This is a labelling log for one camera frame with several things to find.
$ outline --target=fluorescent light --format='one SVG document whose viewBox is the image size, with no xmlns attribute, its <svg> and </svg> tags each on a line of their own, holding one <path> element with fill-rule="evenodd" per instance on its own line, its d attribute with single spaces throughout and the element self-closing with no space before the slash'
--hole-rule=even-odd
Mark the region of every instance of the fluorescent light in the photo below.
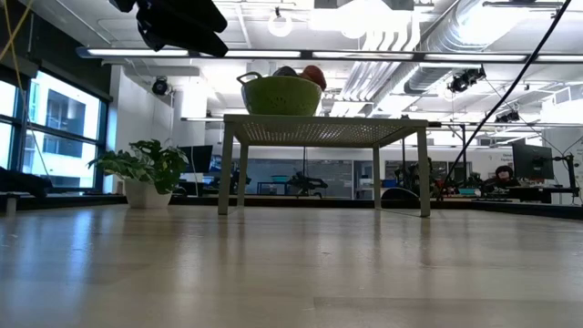
<svg viewBox="0 0 583 328">
<path fill-rule="evenodd" d="M 421 68 L 481 68 L 481 64 L 463 63 L 419 63 Z"/>
<path fill-rule="evenodd" d="M 118 48 L 105 48 L 105 49 L 88 49 L 87 52 L 91 56 L 117 56 L 117 57 L 128 57 L 128 56 L 189 56 L 189 51 L 184 49 L 162 49 L 158 52 L 151 49 L 118 49 Z"/>
<path fill-rule="evenodd" d="M 413 7 L 413 10 L 416 13 L 428 13 L 430 11 L 433 11 L 434 9 L 435 9 L 434 4 L 418 4 Z"/>
<path fill-rule="evenodd" d="M 300 55 L 299 51 L 229 50 L 225 57 L 299 58 Z"/>
<path fill-rule="evenodd" d="M 536 62 L 580 62 L 583 64 L 583 55 L 540 55 Z"/>
<path fill-rule="evenodd" d="M 501 54 L 427 54 L 425 60 L 453 61 L 453 62 L 490 62 L 506 61 L 521 62 L 527 59 L 525 55 L 501 55 Z"/>
<path fill-rule="evenodd" d="M 182 118 L 189 122 L 222 122 L 222 118 Z"/>
<path fill-rule="evenodd" d="M 337 58 L 337 59 L 369 59 L 369 60 L 411 60 L 413 54 L 383 53 L 383 52 L 361 52 L 361 51 L 314 51 L 315 58 Z"/>
</svg>

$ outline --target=window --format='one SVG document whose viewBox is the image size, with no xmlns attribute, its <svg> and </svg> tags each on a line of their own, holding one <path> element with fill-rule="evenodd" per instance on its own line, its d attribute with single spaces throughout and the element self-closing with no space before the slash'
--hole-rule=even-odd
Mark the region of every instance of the window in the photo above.
<svg viewBox="0 0 583 328">
<path fill-rule="evenodd" d="M 10 161 L 10 144 L 12 140 L 12 127 L 0 123 L 0 167 L 8 168 Z"/>
<path fill-rule="evenodd" d="M 93 188 L 94 169 L 87 163 L 96 156 L 97 147 L 81 141 L 35 132 L 26 132 L 23 172 L 48 177 L 56 188 Z"/>
<path fill-rule="evenodd" d="M 100 101 L 43 72 L 32 80 L 30 119 L 36 124 L 97 139 Z"/>
<path fill-rule="evenodd" d="M 15 115 L 16 87 L 0 81 L 0 115 Z"/>
<path fill-rule="evenodd" d="M 51 179 L 55 188 L 100 188 L 95 168 L 87 163 L 105 147 L 98 134 L 106 107 L 97 97 L 43 72 L 31 80 L 28 94 L 34 133 L 25 133 L 21 170 Z"/>
</svg>

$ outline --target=table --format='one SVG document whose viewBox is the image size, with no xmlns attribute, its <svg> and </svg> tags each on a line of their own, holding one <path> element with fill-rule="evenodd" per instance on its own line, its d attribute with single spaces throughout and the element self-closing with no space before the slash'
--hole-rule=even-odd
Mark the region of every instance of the table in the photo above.
<svg viewBox="0 0 583 328">
<path fill-rule="evenodd" d="M 508 197 L 524 200 L 539 200 L 543 204 L 552 204 L 552 194 L 572 193 L 571 188 L 559 187 L 508 187 Z"/>
<path fill-rule="evenodd" d="M 423 119 L 324 118 L 271 115 L 225 115 L 221 181 L 230 181 L 233 138 L 240 143 L 240 175 L 237 205 L 245 203 L 249 146 L 319 147 L 373 150 L 374 207 L 381 209 L 380 148 L 417 134 L 421 216 L 430 215 L 429 165 Z M 221 183 L 219 215 L 229 212 L 229 184 Z"/>
</svg>

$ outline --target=person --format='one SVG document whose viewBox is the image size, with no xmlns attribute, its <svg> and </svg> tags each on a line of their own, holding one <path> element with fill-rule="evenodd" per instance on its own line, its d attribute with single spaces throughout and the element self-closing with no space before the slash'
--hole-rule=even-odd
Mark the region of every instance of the person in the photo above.
<svg viewBox="0 0 583 328">
<path fill-rule="evenodd" d="M 514 179 L 514 170 L 508 165 L 503 165 L 496 169 L 495 177 L 486 180 L 484 187 L 486 192 L 492 192 L 496 188 L 505 190 L 509 187 L 518 186 L 520 186 L 520 183 Z"/>
</svg>

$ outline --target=green leaves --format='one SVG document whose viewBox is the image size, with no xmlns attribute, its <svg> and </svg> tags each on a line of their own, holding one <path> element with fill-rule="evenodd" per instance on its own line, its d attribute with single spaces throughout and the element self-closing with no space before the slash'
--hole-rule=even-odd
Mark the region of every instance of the green leaves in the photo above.
<svg viewBox="0 0 583 328">
<path fill-rule="evenodd" d="M 150 182 L 156 186 L 159 194 L 174 191 L 180 180 L 180 174 L 189 162 L 186 155 L 176 147 L 162 148 L 158 140 L 141 140 L 130 143 L 134 152 L 108 151 L 87 165 L 95 165 L 104 170 L 106 175 L 115 174 L 121 179 L 136 179 Z"/>
</svg>

